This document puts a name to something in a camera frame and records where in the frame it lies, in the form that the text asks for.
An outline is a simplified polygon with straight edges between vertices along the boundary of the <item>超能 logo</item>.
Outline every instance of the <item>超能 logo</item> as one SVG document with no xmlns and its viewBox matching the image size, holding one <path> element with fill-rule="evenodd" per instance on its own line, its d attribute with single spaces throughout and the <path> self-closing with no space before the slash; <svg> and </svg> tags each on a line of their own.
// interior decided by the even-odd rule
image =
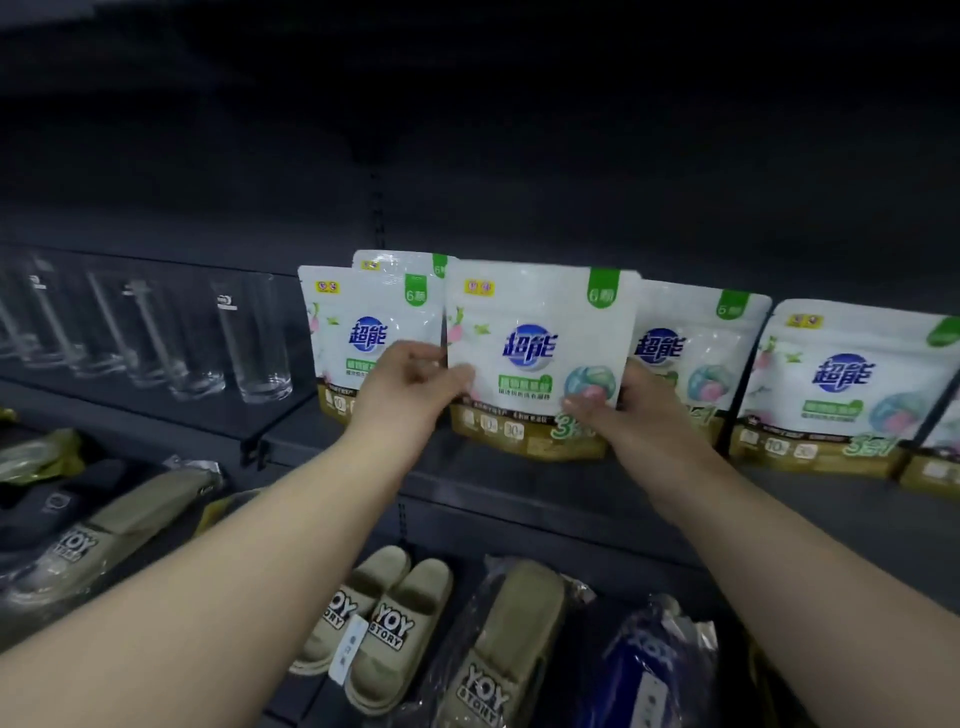
<svg viewBox="0 0 960 728">
<path fill-rule="evenodd" d="M 672 328 L 651 328 L 643 334 L 634 353 L 641 361 L 657 367 L 684 353 L 685 343 L 686 339 Z"/>
<path fill-rule="evenodd" d="M 535 372 L 553 360 L 559 336 L 537 324 L 523 324 L 507 337 L 503 355 L 520 369 Z"/>
<path fill-rule="evenodd" d="M 824 392 L 837 394 L 855 384 L 866 384 L 875 366 L 858 353 L 836 353 L 820 365 L 813 376 L 813 383 Z"/>
<path fill-rule="evenodd" d="M 510 700 L 510 694 L 474 663 L 469 664 L 467 677 L 457 686 L 457 697 L 492 728 L 500 725 L 503 706 Z"/>
<path fill-rule="evenodd" d="M 353 325 L 349 342 L 363 353 L 378 350 L 387 343 L 387 327 L 373 316 L 364 316 Z"/>
</svg>

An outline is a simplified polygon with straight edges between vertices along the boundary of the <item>white resealable pouch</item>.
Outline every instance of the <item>white resealable pouch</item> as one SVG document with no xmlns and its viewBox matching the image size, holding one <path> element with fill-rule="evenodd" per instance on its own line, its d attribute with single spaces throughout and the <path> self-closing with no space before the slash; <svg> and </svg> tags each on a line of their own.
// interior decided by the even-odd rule
<svg viewBox="0 0 960 728">
<path fill-rule="evenodd" d="M 731 458 L 887 477 L 960 365 L 960 318 L 796 299 L 757 344 Z"/>
<path fill-rule="evenodd" d="M 648 279 L 640 291 L 633 356 L 673 384 L 694 424 L 715 444 L 770 297 Z"/>
<path fill-rule="evenodd" d="M 364 271 L 381 271 L 398 275 L 416 273 L 421 276 L 446 278 L 446 263 L 449 255 L 438 253 L 417 253 L 415 251 L 356 251 L 353 254 L 353 268 Z"/>
<path fill-rule="evenodd" d="M 451 259 L 447 361 L 476 370 L 472 391 L 451 405 L 453 429 L 540 460 L 602 457 L 606 442 L 561 400 L 616 405 L 639 283 L 636 271 Z"/>
<path fill-rule="evenodd" d="M 938 496 L 960 497 L 960 392 L 910 458 L 900 485 Z"/>
<path fill-rule="evenodd" d="M 320 408 L 341 423 L 349 422 L 357 390 L 387 347 L 399 339 L 440 346 L 444 296 L 436 278 L 332 266 L 301 266 L 299 273 L 319 318 Z"/>
</svg>

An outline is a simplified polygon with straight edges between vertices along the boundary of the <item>dark gray shelf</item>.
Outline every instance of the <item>dark gray shelf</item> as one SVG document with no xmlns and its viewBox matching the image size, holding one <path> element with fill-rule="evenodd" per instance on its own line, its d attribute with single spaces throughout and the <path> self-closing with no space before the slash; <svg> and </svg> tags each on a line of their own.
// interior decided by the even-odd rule
<svg viewBox="0 0 960 728">
<path fill-rule="evenodd" d="M 94 379 L 77 379 L 64 367 L 32 370 L 16 359 L 0 361 L 0 380 L 165 423 L 185 425 L 202 432 L 250 441 L 304 400 L 316 397 L 312 365 L 307 365 L 303 360 L 302 351 L 292 357 L 292 362 L 293 393 L 285 400 L 258 405 L 244 404 L 232 382 L 221 394 L 180 402 L 174 400 L 163 386 L 137 389 L 122 373 Z"/>
<path fill-rule="evenodd" d="M 341 431 L 315 402 L 307 402 L 266 433 L 268 457 L 296 467 L 329 447 Z M 960 611 L 960 503 L 873 478 L 759 468 L 743 473 L 841 543 Z M 703 568 L 680 532 L 654 512 L 610 457 L 537 463 L 486 448 L 441 425 L 401 494 L 417 503 L 521 524 L 586 546 Z M 406 522 L 414 540 L 409 513 Z M 456 529 L 444 537 L 461 538 Z M 489 543 L 492 550 L 506 548 L 497 540 Z"/>
</svg>

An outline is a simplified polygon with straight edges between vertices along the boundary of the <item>finger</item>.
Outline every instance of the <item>finger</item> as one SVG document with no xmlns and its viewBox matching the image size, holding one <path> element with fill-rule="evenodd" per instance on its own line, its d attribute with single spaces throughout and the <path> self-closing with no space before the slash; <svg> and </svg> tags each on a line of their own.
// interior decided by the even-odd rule
<svg viewBox="0 0 960 728">
<path fill-rule="evenodd" d="M 649 403 L 652 398 L 663 397 L 669 390 L 662 376 L 657 376 L 636 359 L 627 359 L 623 370 L 620 392 L 627 409 Z"/>
<path fill-rule="evenodd" d="M 603 402 L 580 395 L 568 395 L 564 397 L 561 406 L 564 412 L 573 415 L 577 422 L 595 429 L 612 443 L 615 443 L 619 433 L 623 431 L 623 413 Z"/>
<path fill-rule="evenodd" d="M 434 376 L 444 370 L 438 361 L 424 361 L 423 359 L 413 359 L 407 363 L 408 381 L 424 382 L 430 381 Z"/>
<path fill-rule="evenodd" d="M 470 390 L 473 374 L 473 367 L 469 364 L 458 364 L 450 369 L 440 369 L 421 386 L 431 403 L 439 410 L 450 404 L 454 397 Z"/>
<path fill-rule="evenodd" d="M 388 363 L 406 363 L 411 359 L 425 359 L 427 361 L 440 361 L 446 355 L 443 347 L 425 344 L 422 341 L 396 341 L 387 347 L 387 350 L 380 356 L 380 361 L 384 359 Z"/>
</svg>

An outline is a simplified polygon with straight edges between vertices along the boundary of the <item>price tag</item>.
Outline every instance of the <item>price tag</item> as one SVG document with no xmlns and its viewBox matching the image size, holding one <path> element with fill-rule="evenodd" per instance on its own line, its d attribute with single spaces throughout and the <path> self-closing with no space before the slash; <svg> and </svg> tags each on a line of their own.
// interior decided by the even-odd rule
<svg viewBox="0 0 960 728">
<path fill-rule="evenodd" d="M 344 636 L 337 645 L 337 651 L 333 653 L 333 662 L 330 663 L 330 679 L 337 685 L 343 687 L 347 681 L 347 675 L 350 672 L 350 666 L 353 664 L 353 658 L 360 651 L 360 643 L 364 635 L 367 634 L 367 628 L 370 623 L 360 615 L 353 615 L 347 622 L 347 629 L 344 630 Z"/>
</svg>

